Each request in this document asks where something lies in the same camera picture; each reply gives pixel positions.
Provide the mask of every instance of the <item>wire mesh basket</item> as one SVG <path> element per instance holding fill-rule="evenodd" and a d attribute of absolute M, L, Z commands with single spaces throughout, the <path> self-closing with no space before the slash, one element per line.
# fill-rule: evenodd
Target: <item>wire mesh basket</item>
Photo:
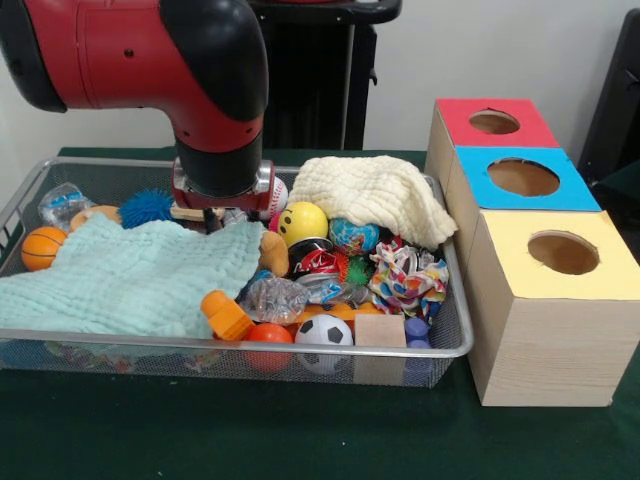
<path fill-rule="evenodd" d="M 76 184 L 97 204 L 120 205 L 145 188 L 170 191 L 171 162 L 53 158 L 38 165 L 0 213 L 0 277 L 25 271 L 19 245 L 41 226 L 37 206 L 52 188 Z M 291 188 L 296 168 L 277 168 Z M 430 177 L 436 198 L 440 186 Z M 433 387 L 473 343 L 469 312 L 451 240 L 447 298 L 434 320 L 433 349 L 283 345 L 0 329 L 0 367 L 140 375 Z"/>

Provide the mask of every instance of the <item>blue square panel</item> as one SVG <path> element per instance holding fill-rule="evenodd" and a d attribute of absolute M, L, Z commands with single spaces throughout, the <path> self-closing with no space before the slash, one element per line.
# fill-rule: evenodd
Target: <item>blue square panel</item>
<path fill-rule="evenodd" d="M 457 147 L 456 151 L 480 208 L 602 210 L 561 148 Z"/>

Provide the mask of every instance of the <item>mint green cloth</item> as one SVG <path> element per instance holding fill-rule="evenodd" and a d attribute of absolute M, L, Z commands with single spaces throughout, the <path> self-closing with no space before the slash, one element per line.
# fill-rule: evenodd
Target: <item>mint green cloth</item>
<path fill-rule="evenodd" d="M 132 230 L 94 215 L 47 270 L 0 279 L 0 328 L 211 338 L 202 298 L 235 298 L 258 266 L 260 223 L 212 235 L 173 222 Z"/>

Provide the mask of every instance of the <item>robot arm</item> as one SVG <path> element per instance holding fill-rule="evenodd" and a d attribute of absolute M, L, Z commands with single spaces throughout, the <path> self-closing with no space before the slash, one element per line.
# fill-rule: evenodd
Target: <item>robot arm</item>
<path fill-rule="evenodd" d="M 181 206 L 266 209 L 267 60 L 245 0 L 4 0 L 0 44 L 33 106 L 170 118 Z"/>

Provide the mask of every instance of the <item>spiky ball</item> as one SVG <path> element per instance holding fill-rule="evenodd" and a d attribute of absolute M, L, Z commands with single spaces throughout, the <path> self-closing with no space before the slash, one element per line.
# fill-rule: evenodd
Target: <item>spiky ball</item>
<path fill-rule="evenodd" d="M 155 220 L 171 218 L 173 198 L 168 193 L 154 188 L 136 193 L 118 210 L 123 228 L 135 228 Z"/>

